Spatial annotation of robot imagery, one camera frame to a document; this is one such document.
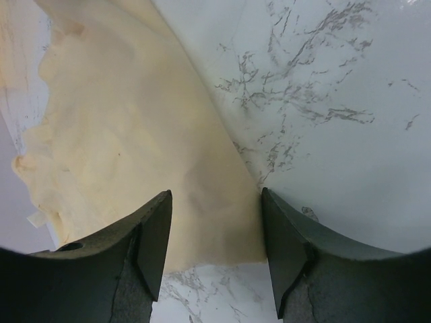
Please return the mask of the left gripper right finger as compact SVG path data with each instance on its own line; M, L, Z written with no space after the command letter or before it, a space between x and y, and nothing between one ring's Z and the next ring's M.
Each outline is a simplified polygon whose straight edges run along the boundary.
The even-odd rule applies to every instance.
M429 322L430 250L401 254L343 236L264 188L265 248L284 322Z

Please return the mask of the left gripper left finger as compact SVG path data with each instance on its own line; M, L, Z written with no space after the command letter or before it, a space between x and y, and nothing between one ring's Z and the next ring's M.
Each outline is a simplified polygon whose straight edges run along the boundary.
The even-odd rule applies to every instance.
M149 322L172 219L164 191L55 251L1 250L2 322Z

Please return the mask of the cream yellow t shirt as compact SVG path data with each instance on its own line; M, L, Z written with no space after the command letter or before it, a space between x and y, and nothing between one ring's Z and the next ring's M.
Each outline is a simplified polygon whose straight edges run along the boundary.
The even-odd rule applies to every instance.
M256 184L150 1L39 1L49 97L12 168L60 244L172 193L164 270L266 259Z

